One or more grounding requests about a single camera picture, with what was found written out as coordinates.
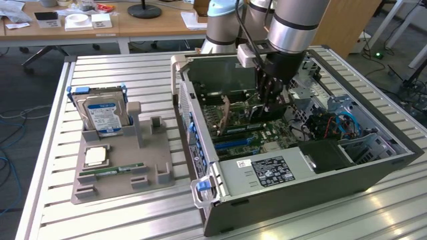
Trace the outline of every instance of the hard drive label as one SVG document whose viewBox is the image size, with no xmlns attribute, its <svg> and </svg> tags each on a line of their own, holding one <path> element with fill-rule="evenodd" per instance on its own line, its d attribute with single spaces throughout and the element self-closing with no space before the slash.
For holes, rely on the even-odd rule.
<svg viewBox="0 0 427 240">
<path fill-rule="evenodd" d="M 288 164 L 281 156 L 252 161 L 252 168 L 262 187 L 294 180 Z"/>
<path fill-rule="evenodd" d="M 121 129 L 120 117 L 114 114 L 114 103 L 86 106 L 94 128 L 101 133 L 113 133 Z"/>
</svg>

